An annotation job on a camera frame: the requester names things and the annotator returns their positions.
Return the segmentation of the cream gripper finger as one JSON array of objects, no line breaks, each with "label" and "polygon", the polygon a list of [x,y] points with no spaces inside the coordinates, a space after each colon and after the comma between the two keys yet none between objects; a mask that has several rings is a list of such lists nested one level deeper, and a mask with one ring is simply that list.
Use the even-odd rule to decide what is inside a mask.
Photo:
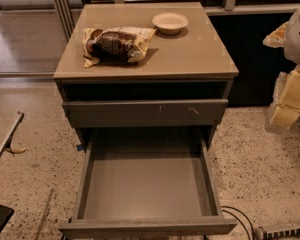
[{"label": "cream gripper finger", "polygon": [[290,128],[300,117],[300,64],[290,73],[281,72],[269,108],[269,124]]},{"label": "cream gripper finger", "polygon": [[285,35],[288,23],[285,22],[280,25],[276,30],[272,31],[269,35],[267,35],[263,44],[267,47],[271,48],[283,48],[286,43]]}]

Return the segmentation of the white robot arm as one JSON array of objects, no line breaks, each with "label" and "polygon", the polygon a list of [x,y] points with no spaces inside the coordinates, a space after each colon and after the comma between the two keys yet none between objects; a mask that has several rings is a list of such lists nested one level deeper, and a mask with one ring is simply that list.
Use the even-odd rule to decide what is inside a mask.
[{"label": "white robot arm", "polygon": [[290,73],[281,72],[275,82],[265,128],[278,132],[289,129],[300,117],[300,7],[287,22],[267,35],[263,44],[282,48],[285,58],[296,64]]}]

